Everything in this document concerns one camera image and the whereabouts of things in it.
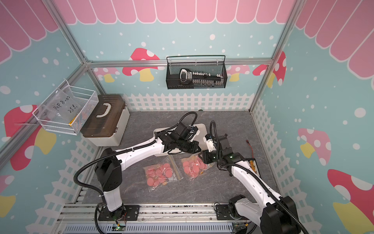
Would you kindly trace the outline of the clear labelled plastic bag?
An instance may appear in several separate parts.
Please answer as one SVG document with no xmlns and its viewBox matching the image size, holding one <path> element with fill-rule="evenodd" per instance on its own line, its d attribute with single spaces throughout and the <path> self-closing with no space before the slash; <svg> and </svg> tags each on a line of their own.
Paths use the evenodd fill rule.
<svg viewBox="0 0 374 234">
<path fill-rule="evenodd" d="M 70 88 L 57 88 L 52 96 L 42 105 L 49 119 L 61 118 L 65 123 L 72 125 L 82 106 L 75 100 Z"/>
</svg>

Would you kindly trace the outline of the white rectangular tray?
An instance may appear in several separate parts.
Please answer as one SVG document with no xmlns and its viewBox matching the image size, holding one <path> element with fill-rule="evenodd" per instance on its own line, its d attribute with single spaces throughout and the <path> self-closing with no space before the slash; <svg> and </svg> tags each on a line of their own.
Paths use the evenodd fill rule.
<svg viewBox="0 0 374 234">
<path fill-rule="evenodd" d="M 207 150 L 205 136 L 207 135 L 204 124 L 192 126 L 179 123 L 175 128 L 159 128 L 154 130 L 156 143 L 154 146 L 161 146 L 157 156 L 173 155 L 179 153 L 195 154 Z"/>
</svg>

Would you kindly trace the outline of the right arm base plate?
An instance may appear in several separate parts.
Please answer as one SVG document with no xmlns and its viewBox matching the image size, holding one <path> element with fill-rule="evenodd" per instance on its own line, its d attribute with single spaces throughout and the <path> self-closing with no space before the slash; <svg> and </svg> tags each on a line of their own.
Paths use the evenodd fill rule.
<svg viewBox="0 0 374 234">
<path fill-rule="evenodd" d="M 213 209 L 216 213 L 217 220 L 247 220 L 247 218 L 243 216 L 233 214 L 228 204 L 220 204 L 216 202 L 213 205 Z"/>
</svg>

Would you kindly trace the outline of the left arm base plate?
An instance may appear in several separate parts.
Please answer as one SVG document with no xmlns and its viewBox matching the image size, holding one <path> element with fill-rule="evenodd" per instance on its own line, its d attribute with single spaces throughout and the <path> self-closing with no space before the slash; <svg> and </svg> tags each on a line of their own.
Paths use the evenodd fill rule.
<svg viewBox="0 0 374 234">
<path fill-rule="evenodd" d="M 137 221 L 139 205 L 122 205 L 117 210 L 110 212 L 107 207 L 99 211 L 99 221 Z"/>
</svg>

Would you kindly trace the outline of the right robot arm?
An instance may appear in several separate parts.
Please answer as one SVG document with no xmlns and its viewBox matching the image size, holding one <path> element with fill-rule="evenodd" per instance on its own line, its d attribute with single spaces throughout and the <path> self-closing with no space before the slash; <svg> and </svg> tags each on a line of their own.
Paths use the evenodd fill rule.
<svg viewBox="0 0 374 234">
<path fill-rule="evenodd" d="M 227 171 L 250 192 L 252 203 L 236 196 L 230 202 L 234 218 L 245 217 L 260 227 L 263 234 L 306 234 L 307 229 L 298 217 L 296 204 L 289 196 L 282 197 L 252 170 L 250 163 L 240 153 L 235 153 L 227 135 L 219 136 L 215 121 L 209 125 L 205 151 L 208 159 L 221 171 Z"/>
</svg>

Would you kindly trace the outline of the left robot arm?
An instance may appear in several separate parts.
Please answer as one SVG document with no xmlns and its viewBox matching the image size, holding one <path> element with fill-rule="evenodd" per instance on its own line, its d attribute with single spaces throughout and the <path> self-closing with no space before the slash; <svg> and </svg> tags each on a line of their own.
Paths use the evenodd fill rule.
<svg viewBox="0 0 374 234">
<path fill-rule="evenodd" d="M 154 130 L 153 137 L 143 143 L 116 151 L 110 148 L 109 154 L 78 169 L 74 175 L 74 183 L 97 191 L 109 212 L 123 213 L 125 207 L 119 189 L 122 172 L 151 156 L 169 154 L 175 150 L 188 154 L 202 151 L 200 145 L 204 143 L 203 134 L 206 134 L 207 130 L 204 124 L 195 123 L 197 117 L 196 112 L 188 112 L 174 126 Z M 100 189 L 79 181 L 81 173 L 93 165 L 96 166 Z"/>
</svg>

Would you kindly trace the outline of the white toolbox brown lid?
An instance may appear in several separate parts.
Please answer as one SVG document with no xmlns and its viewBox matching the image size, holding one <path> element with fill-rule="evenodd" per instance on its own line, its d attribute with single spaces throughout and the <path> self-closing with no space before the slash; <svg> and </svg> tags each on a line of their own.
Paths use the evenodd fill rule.
<svg viewBox="0 0 374 234">
<path fill-rule="evenodd" d="M 80 132 L 95 146 L 119 146 L 130 118 L 127 104 L 119 94 L 99 95 L 98 100 Z"/>
</svg>

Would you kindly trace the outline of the ziploc bag of cookies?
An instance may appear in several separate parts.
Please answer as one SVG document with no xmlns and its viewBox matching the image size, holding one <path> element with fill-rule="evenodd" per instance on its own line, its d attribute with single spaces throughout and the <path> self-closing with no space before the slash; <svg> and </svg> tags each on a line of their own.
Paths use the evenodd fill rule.
<svg viewBox="0 0 374 234">
<path fill-rule="evenodd" d="M 150 192 L 183 179 L 174 158 L 170 155 L 166 156 L 159 163 L 146 166 L 143 169 Z"/>
<path fill-rule="evenodd" d="M 198 154 L 182 158 L 181 163 L 184 173 L 190 180 L 196 179 L 214 165 L 214 163 L 204 163 Z"/>
</svg>

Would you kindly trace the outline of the socket set in basket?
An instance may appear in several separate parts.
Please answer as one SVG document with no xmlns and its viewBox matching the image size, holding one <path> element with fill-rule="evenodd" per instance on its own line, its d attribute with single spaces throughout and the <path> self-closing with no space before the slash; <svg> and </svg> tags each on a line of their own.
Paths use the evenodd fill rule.
<svg viewBox="0 0 374 234">
<path fill-rule="evenodd" d="M 217 74 L 193 72 L 188 69 L 181 69 L 179 73 L 180 85 L 192 88 L 225 88 L 226 78 Z"/>
</svg>

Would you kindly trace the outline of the black connector board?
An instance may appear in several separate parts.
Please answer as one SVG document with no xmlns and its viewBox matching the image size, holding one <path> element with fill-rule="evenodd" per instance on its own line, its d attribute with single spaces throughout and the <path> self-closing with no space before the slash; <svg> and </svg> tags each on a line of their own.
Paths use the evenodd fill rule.
<svg viewBox="0 0 374 234">
<path fill-rule="evenodd" d="M 252 169 L 252 171 L 258 176 L 260 177 L 261 174 L 260 174 L 260 171 L 259 171 L 259 168 L 258 168 L 258 165 L 257 165 L 257 162 L 256 162 L 256 159 L 255 158 L 251 158 L 251 159 L 248 159 L 247 160 L 249 165 L 250 165 L 250 168 Z"/>
</svg>

